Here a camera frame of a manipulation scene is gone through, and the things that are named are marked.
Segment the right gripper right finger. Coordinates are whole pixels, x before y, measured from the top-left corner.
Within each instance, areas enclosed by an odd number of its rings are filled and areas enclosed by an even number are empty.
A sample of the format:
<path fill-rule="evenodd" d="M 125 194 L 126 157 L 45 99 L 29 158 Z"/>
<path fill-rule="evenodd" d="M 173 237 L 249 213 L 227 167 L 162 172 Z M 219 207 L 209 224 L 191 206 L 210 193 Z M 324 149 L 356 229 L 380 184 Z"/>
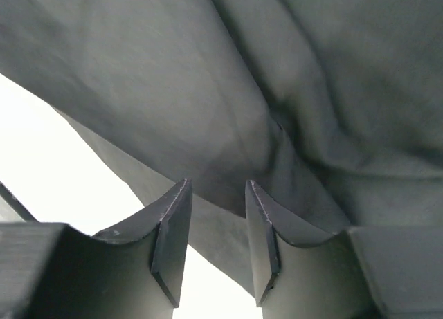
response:
<path fill-rule="evenodd" d="M 256 305 L 264 318 L 441 318 L 442 229 L 329 233 L 245 187 Z"/>

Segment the black long sleeve shirt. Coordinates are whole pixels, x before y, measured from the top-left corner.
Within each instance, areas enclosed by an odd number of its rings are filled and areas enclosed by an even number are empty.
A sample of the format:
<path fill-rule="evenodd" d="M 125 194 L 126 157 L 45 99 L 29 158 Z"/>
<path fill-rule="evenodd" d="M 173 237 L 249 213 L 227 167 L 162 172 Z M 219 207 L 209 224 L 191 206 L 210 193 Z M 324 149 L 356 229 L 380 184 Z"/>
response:
<path fill-rule="evenodd" d="M 331 233 L 442 224 L 442 0 L 1 0 L 1 73 L 253 292 L 245 185 Z"/>

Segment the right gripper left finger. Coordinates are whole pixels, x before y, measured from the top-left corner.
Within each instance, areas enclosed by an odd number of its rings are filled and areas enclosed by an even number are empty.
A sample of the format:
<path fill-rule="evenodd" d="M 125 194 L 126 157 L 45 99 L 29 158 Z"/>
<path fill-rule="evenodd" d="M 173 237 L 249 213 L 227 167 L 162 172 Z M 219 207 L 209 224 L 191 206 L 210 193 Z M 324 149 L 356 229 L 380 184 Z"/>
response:
<path fill-rule="evenodd" d="M 40 222 L 1 188 L 2 318 L 171 318 L 179 306 L 192 212 L 187 179 L 87 235 Z"/>

